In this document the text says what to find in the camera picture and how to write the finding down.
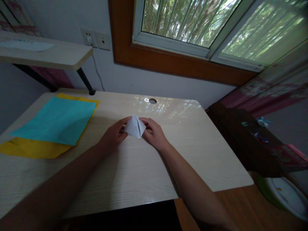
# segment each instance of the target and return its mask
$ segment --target white wall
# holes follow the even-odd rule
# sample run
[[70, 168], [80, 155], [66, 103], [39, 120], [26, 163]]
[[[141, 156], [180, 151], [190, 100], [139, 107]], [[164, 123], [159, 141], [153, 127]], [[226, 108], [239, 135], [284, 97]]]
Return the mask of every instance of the white wall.
[[0, 134], [2, 134], [47, 88], [12, 64], [0, 63]]
[[[83, 44], [80, 28], [111, 31], [107, 0], [21, 0], [43, 37]], [[204, 109], [235, 87], [203, 80], [117, 65], [112, 51], [94, 49], [98, 71], [106, 91], [196, 99]], [[101, 90], [93, 59], [82, 66], [93, 89]], [[76, 88], [85, 86], [76, 72], [66, 72]]]
[[[293, 144], [308, 155], [308, 98], [265, 116], [269, 130], [283, 143]], [[308, 170], [290, 174], [308, 193]]]

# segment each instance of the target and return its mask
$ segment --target electrical cord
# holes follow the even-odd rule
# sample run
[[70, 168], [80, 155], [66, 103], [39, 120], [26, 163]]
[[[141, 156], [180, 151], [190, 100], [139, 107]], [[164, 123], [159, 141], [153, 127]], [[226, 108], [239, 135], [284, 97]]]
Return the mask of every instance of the electrical cord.
[[98, 75], [98, 77], [99, 77], [99, 80], [100, 80], [100, 84], [101, 84], [101, 86], [102, 86], [103, 91], [105, 91], [105, 88], [104, 88], [104, 86], [103, 86], [102, 78], [101, 78], [101, 76], [100, 76], [100, 74], [99, 74], [99, 72], [98, 72], [98, 70], [97, 70], [97, 66], [96, 66], [96, 61], [95, 61], [95, 58], [94, 58], [94, 54], [92, 54], [92, 57], [93, 57], [93, 61], [94, 61], [94, 66], [95, 66], [96, 73], [97, 73], [97, 75]]

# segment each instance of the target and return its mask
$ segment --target window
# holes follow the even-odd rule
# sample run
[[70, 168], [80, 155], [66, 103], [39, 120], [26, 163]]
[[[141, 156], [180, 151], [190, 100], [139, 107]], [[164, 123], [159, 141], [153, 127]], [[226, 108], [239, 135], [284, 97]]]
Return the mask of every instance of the window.
[[137, 0], [133, 43], [260, 72], [308, 38], [306, 0]]

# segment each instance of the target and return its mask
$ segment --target desk surface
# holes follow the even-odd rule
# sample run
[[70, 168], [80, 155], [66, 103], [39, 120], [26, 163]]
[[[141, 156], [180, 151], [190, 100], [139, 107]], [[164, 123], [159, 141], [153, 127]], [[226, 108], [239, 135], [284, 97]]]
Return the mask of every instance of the desk surface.
[[92, 47], [85, 45], [0, 31], [0, 42], [13, 39], [51, 43], [54, 46], [41, 52], [0, 47], [0, 62], [76, 71], [93, 54]]
[[[213, 191], [253, 184], [253, 181], [201, 105], [195, 100], [97, 91], [60, 89], [44, 93], [1, 136], [32, 119], [58, 93], [100, 100], [80, 144], [56, 159], [29, 159], [0, 154], [0, 217], [23, 197], [77, 156], [96, 144], [109, 126], [135, 114], [157, 121], [167, 139]], [[148, 102], [150, 98], [156, 104]], [[144, 139], [128, 136], [97, 169], [65, 217], [126, 208], [178, 198], [162, 157]]]

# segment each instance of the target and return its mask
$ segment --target floral curtain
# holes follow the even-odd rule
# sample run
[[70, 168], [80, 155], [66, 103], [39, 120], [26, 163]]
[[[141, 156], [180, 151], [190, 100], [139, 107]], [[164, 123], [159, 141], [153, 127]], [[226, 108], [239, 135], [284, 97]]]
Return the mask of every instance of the floral curtain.
[[[41, 36], [19, 0], [0, 0], [0, 30]], [[56, 87], [74, 88], [63, 70], [34, 66], [31, 68]]]
[[228, 108], [246, 109], [258, 118], [307, 97], [308, 58], [305, 46], [270, 66], [220, 102]]

